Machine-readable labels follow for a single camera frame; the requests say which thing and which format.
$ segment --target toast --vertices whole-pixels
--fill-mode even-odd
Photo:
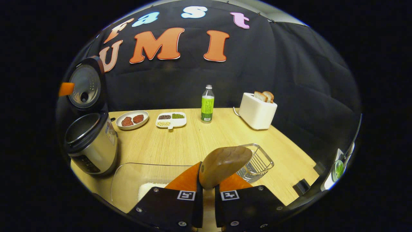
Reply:
[[[271,92],[269,92],[269,91],[264,91],[262,94],[264,94],[268,99],[267,99],[267,101],[266,102],[270,102],[270,103],[273,103],[273,99],[275,98],[274,96],[273,96],[273,94],[271,93]]]
[[[264,95],[264,94],[262,94],[261,92],[258,92],[258,91],[255,91],[253,96],[256,97],[257,99],[263,101],[263,102],[266,102],[268,100],[268,97],[266,95]]]

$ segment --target white rice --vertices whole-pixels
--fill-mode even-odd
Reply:
[[[138,196],[137,196],[137,202],[139,202],[145,195],[146,195],[146,193],[152,188],[152,187],[160,187],[160,188],[164,188],[164,187],[166,187],[166,185],[168,185],[169,183],[167,183],[167,184],[160,184],[160,183],[145,183],[145,184],[142,184],[141,186],[140,186],[140,188],[139,188],[139,193],[138,193]]]

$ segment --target white letter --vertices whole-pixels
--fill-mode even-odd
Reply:
[[[147,14],[145,16],[142,16],[132,25],[132,27],[140,26],[142,24],[149,24],[151,22],[154,22],[154,21],[156,21],[158,15],[159,15],[159,12],[153,12],[153,13]]]
[[[198,19],[206,15],[205,11],[207,11],[206,7],[186,7],[183,9],[182,18],[192,18],[192,19]]]

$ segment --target rice cooker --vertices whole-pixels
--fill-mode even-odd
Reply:
[[[67,128],[63,147],[85,173],[106,175],[117,163],[117,133],[109,119],[103,63],[98,56],[88,57],[70,72],[73,93],[67,96],[70,107],[80,116]]]
[[[66,131],[65,149],[73,162],[87,174],[111,173],[117,160],[117,133],[108,112],[86,114]]]

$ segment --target meat slice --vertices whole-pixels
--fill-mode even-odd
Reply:
[[[122,121],[122,126],[130,126],[133,125],[133,122],[131,121],[131,117],[126,117]]]
[[[139,114],[138,116],[133,117],[133,122],[134,123],[139,123],[143,121],[144,116],[142,114]]]

